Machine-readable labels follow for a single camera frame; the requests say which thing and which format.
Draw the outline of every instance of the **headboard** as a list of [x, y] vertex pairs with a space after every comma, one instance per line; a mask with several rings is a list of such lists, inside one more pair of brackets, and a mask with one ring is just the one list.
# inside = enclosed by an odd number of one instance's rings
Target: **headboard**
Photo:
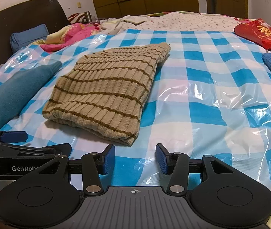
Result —
[[69, 22], [57, 0], [30, 0], [0, 11], [0, 65], [11, 56], [10, 36], [40, 24], [54, 33]]

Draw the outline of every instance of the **checkered tablecloth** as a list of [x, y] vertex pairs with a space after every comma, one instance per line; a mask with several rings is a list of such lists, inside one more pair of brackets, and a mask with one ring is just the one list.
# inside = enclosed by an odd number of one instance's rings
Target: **checkered tablecloth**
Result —
[[[215, 155], [271, 189], [271, 74], [262, 61], [266, 51], [230, 32], [128, 30], [91, 36], [53, 54], [26, 47], [0, 69], [0, 85], [20, 69], [56, 60], [63, 68], [3, 130], [27, 131], [27, 144], [34, 147], [70, 143], [72, 158], [102, 152], [110, 142], [41, 115], [57, 78], [84, 54], [160, 42], [169, 43], [171, 51], [157, 67], [139, 137], [132, 147], [114, 143], [114, 175], [103, 179], [104, 184], [166, 186], [169, 179], [160, 173], [154, 155], [156, 144], [162, 143], [170, 152], [192, 158]], [[81, 188], [79, 177], [72, 183]], [[192, 175], [190, 188], [198, 183]]]

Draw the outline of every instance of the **bed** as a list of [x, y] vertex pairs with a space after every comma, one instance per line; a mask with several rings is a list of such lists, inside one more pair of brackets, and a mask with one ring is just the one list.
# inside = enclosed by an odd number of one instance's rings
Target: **bed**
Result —
[[[114, 174], [101, 177], [103, 185], [166, 187], [169, 177], [161, 174], [154, 154], [162, 143], [192, 158], [215, 155], [271, 190], [271, 73], [261, 58], [266, 51], [230, 31], [129, 28], [116, 35], [101, 32], [52, 54], [30, 45], [0, 68], [0, 85], [20, 69], [57, 60], [63, 67], [2, 130], [25, 130], [25, 145], [32, 147], [70, 143], [71, 159], [102, 152], [113, 142], [43, 118], [56, 80], [83, 55], [161, 42], [171, 51], [156, 69], [139, 137], [131, 147], [114, 143]], [[72, 175], [71, 183], [82, 189], [79, 175]], [[199, 183], [200, 176], [192, 174], [188, 188]]]

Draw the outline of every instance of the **red bag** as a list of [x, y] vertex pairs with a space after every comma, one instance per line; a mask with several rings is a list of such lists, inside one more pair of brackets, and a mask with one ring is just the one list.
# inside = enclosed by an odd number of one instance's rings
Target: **red bag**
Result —
[[235, 34], [271, 51], [271, 26], [262, 19], [250, 23], [239, 24], [234, 29]]

